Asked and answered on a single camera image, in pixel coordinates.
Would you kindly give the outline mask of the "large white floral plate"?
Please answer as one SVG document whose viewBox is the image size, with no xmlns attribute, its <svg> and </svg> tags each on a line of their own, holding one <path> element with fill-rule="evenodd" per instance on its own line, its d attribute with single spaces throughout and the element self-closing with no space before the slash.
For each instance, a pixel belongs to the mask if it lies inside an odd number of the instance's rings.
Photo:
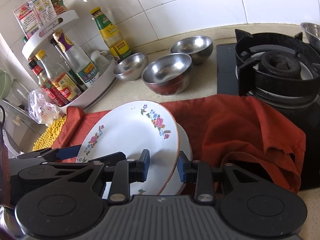
<svg viewBox="0 0 320 240">
<path fill-rule="evenodd" d="M 180 151 L 183 151 L 185 156 L 188 158 L 189 161 L 193 159 L 193 153 L 191 149 L 191 145 L 187 136 L 186 131 L 180 124 L 177 124 L 178 132 L 179 132 L 179 139 L 180 139 Z M 181 181 L 181 178 L 185 179 L 185 170 L 184 170 L 184 163 L 181 158 L 178 159 L 175 172 L 172 175 L 171 179 L 167 183 L 166 187 L 162 191 L 162 196 L 174 196 L 179 195 L 184 187 L 185 183 Z"/>
</svg>

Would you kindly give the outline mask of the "gold-rimmed floral plate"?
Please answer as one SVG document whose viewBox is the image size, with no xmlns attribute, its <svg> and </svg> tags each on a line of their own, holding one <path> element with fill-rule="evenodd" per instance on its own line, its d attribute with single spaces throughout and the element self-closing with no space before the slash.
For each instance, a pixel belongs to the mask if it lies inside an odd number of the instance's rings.
<svg viewBox="0 0 320 240">
<path fill-rule="evenodd" d="M 159 195 L 174 174 L 180 151 L 178 126 L 172 114 L 154 101 L 125 103 L 103 116 L 85 137 L 76 162 L 86 163 L 116 152 L 138 159 L 150 152 L 145 182 L 130 185 L 131 194 Z"/>
</svg>

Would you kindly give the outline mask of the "steel bowl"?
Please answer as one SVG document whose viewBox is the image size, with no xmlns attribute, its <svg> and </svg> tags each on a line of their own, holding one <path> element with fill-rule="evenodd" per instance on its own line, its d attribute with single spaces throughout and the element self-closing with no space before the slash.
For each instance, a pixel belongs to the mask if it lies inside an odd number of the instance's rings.
<svg viewBox="0 0 320 240">
<path fill-rule="evenodd" d="M 193 65 L 204 63 L 213 52 L 213 41 L 208 36 L 196 35 L 177 41 L 169 50 L 173 53 L 184 53 L 191 57 Z"/>
<path fill-rule="evenodd" d="M 142 80 L 159 95 L 180 94 L 189 86 L 192 59 L 183 53 L 173 53 L 151 62 L 142 72 Z"/>
<path fill-rule="evenodd" d="M 114 76 L 121 81 L 135 81 L 141 78 L 143 70 L 149 64 L 146 53 L 135 53 L 117 64 Z"/>
</svg>

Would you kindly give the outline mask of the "yellow chenille mat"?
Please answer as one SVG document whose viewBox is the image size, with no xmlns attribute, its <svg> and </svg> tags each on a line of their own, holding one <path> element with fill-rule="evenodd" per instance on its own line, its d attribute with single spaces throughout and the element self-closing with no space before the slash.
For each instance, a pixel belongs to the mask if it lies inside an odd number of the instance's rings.
<svg viewBox="0 0 320 240">
<path fill-rule="evenodd" d="M 62 127 L 67 120 L 67 116 L 60 117 L 48 126 L 45 132 L 34 142 L 33 151 L 52 147 L 53 143 L 59 137 Z"/>
</svg>

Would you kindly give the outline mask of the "clear plastic bag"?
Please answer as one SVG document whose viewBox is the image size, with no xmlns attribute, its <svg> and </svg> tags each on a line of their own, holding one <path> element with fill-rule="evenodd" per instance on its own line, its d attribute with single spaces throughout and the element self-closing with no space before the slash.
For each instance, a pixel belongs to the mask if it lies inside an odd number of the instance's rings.
<svg viewBox="0 0 320 240">
<path fill-rule="evenodd" d="M 28 95 L 29 116 L 38 124 L 51 125 L 63 116 L 60 108 L 40 88 L 32 90 Z"/>
</svg>

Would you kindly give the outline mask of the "red cloth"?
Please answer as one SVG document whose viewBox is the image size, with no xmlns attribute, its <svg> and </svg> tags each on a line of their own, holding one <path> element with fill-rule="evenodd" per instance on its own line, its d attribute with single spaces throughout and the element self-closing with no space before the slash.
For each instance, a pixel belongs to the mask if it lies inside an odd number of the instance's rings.
<svg viewBox="0 0 320 240">
<path fill-rule="evenodd" d="M 193 157 L 219 167 L 256 163 L 278 186 L 298 192 L 306 149 L 304 132 L 266 103 L 250 96 L 214 95 L 161 103 L 186 131 Z M 54 148 L 82 145 L 108 112 L 68 107 Z"/>
</svg>

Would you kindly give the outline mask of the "red soy sauce bottle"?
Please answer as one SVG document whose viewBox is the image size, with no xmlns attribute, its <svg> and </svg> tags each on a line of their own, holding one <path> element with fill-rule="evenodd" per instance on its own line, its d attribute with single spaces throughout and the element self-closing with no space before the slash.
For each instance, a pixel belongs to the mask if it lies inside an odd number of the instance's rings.
<svg viewBox="0 0 320 240">
<path fill-rule="evenodd" d="M 49 80 L 46 71 L 38 65 L 38 63 L 32 59 L 28 63 L 29 68 L 38 78 L 39 87 L 59 106 L 63 107 L 69 103 L 69 101 L 60 93 L 60 91 Z"/>
</svg>

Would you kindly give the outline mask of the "yellow-label vinegar bottle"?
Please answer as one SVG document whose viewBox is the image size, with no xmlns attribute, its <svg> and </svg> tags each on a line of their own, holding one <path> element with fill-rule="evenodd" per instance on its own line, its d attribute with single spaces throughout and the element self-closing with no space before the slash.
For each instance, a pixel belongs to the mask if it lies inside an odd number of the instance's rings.
<svg viewBox="0 0 320 240">
<path fill-rule="evenodd" d="M 69 102 L 72 102 L 82 94 L 63 66 L 50 59 L 44 50 L 41 49 L 36 54 L 36 57 L 44 66 L 49 80 Z"/>
</svg>

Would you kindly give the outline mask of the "white rotating condiment rack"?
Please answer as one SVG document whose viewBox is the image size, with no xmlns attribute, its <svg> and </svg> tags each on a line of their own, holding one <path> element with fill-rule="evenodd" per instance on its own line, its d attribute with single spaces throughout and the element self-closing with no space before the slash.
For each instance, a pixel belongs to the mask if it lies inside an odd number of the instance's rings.
<svg viewBox="0 0 320 240">
<path fill-rule="evenodd" d="M 110 64 L 100 73 L 95 64 L 88 55 L 74 42 L 72 42 L 65 34 L 74 21 L 79 16 L 74 10 L 64 12 L 49 22 L 45 23 L 24 45 L 22 48 L 23 56 L 28 59 L 32 54 L 44 48 L 52 37 L 60 46 L 63 56 L 68 64 L 73 68 L 76 75 L 86 85 L 87 89 L 74 101 L 67 106 L 74 106 L 87 111 L 93 107 L 100 99 L 102 99 L 108 91 L 116 83 L 116 77 L 113 71 L 117 65 L 113 56 L 109 55 L 107 60 Z M 67 106 L 62 107 L 62 111 L 66 112 Z"/>
</svg>

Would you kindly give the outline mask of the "clear bottle green label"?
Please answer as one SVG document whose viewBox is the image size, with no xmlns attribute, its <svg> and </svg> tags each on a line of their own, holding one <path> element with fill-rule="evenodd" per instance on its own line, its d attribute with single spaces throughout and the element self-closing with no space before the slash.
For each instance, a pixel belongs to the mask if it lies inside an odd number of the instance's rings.
<svg viewBox="0 0 320 240">
<path fill-rule="evenodd" d="M 91 59 L 67 37 L 62 29 L 54 32 L 53 38 L 76 75 L 87 88 L 91 87 L 100 77 L 99 71 Z"/>
</svg>

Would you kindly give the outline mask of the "yellow oil bottle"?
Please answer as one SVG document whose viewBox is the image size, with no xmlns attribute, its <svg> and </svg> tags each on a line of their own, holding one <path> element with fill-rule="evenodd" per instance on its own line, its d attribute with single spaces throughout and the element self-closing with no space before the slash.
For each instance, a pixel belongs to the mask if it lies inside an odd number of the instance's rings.
<svg viewBox="0 0 320 240">
<path fill-rule="evenodd" d="M 92 9 L 91 15 L 95 20 L 103 41 L 107 45 L 113 57 L 120 62 L 130 56 L 132 53 L 129 45 L 117 27 L 101 11 L 100 7 Z"/>
</svg>

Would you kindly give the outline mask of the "black gas stove burner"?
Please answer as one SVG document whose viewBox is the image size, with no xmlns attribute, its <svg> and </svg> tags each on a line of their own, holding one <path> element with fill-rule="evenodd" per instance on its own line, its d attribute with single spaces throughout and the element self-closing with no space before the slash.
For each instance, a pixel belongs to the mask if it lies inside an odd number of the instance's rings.
<svg viewBox="0 0 320 240">
<path fill-rule="evenodd" d="M 303 34 L 235 30 L 236 43 L 216 48 L 217 92 L 255 97 L 306 135 L 302 190 L 319 187 L 319 53 Z"/>
</svg>

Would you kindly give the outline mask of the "seasoning packet on rack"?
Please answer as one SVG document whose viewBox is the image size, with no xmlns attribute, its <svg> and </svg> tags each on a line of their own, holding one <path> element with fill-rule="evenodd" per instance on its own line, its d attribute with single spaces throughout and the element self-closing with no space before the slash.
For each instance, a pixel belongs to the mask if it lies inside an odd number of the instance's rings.
<svg viewBox="0 0 320 240">
<path fill-rule="evenodd" d="M 25 0 L 12 12 L 27 39 L 57 16 L 51 0 Z"/>
</svg>

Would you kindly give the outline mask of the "green-lid jar on rack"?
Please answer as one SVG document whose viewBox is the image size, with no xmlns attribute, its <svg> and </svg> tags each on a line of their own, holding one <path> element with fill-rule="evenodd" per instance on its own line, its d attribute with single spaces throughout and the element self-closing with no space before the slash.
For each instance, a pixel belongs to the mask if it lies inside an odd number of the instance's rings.
<svg viewBox="0 0 320 240">
<path fill-rule="evenodd" d="M 68 8 L 64 5 L 63 0 L 51 0 L 51 2 L 57 15 L 68 11 Z"/>
</svg>

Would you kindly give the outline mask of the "steel basin by stove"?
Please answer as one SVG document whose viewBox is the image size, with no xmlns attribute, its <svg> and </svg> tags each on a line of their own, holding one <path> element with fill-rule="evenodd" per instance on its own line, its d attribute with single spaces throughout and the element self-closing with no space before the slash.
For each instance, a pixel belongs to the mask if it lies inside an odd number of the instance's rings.
<svg viewBox="0 0 320 240">
<path fill-rule="evenodd" d="M 316 50 L 320 50 L 320 25 L 314 23 L 303 22 L 300 24 L 306 34 L 310 46 Z"/>
</svg>

